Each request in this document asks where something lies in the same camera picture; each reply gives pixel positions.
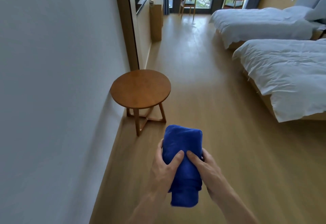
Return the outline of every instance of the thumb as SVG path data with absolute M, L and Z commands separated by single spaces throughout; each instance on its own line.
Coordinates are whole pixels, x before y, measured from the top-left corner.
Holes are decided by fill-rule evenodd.
M 174 171 L 177 171 L 179 165 L 181 164 L 183 158 L 185 156 L 185 152 L 183 152 L 182 150 L 180 150 L 173 158 L 173 160 L 170 162 L 169 166 L 171 167 L 171 169 L 173 169 Z
M 199 159 L 199 157 L 195 155 L 193 152 L 191 152 L 190 150 L 187 151 L 187 157 L 197 167 L 197 169 L 203 163 L 201 159 Z

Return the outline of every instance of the wooden chair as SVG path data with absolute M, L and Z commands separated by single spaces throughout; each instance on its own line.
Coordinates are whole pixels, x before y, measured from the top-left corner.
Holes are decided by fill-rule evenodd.
M 180 11 L 181 11 L 181 7 L 182 7 L 182 15 L 181 15 L 181 19 L 183 16 L 183 12 L 185 8 L 189 8 L 189 15 L 191 14 L 191 8 L 194 8 L 194 16 L 192 19 L 195 18 L 195 12 L 196 12 L 196 0 L 180 0 L 180 8 L 179 8 L 179 15 L 180 15 Z
M 226 4 L 227 0 L 224 0 L 223 9 L 233 8 L 233 9 L 242 9 L 245 3 L 245 0 L 231 0 L 232 4 Z

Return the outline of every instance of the wooden floor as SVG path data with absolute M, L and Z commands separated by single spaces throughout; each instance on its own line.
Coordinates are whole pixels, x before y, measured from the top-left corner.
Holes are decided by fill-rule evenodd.
M 326 122 L 277 123 L 208 21 L 167 16 L 162 42 L 152 45 L 147 68 L 172 84 L 163 102 L 166 125 L 203 131 L 203 147 L 261 223 L 326 223 Z M 91 223 L 124 223 L 130 216 L 164 130 L 165 124 L 149 123 L 138 138 L 133 119 L 123 119 Z M 194 208 L 170 201 L 169 194 L 156 223 L 225 223 L 205 187 Z

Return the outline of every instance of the round wooden side table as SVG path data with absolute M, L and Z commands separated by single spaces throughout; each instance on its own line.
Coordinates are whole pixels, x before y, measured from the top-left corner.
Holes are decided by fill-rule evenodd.
M 127 108 L 127 116 L 135 117 L 136 134 L 140 136 L 147 121 L 166 123 L 162 102 L 171 92 L 171 83 L 162 73 L 141 69 L 123 74 L 117 78 L 110 89 L 112 98 Z M 154 106 L 159 105 L 162 119 L 149 118 Z M 145 115 L 139 115 L 139 109 L 147 109 Z M 140 126 L 140 118 L 145 122 Z

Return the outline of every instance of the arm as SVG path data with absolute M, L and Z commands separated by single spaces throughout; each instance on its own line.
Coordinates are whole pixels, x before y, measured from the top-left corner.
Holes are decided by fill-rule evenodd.
M 189 160 L 197 167 L 211 199 L 222 210 L 228 224 L 258 224 L 254 214 L 245 206 L 229 185 L 213 157 L 203 148 L 203 158 L 187 151 Z
M 127 221 L 128 224 L 153 223 L 165 200 L 175 173 L 184 158 L 184 152 L 179 151 L 170 164 L 165 164 L 162 158 L 163 140 L 157 146 L 148 181 L 148 191 L 141 198 L 139 205 Z

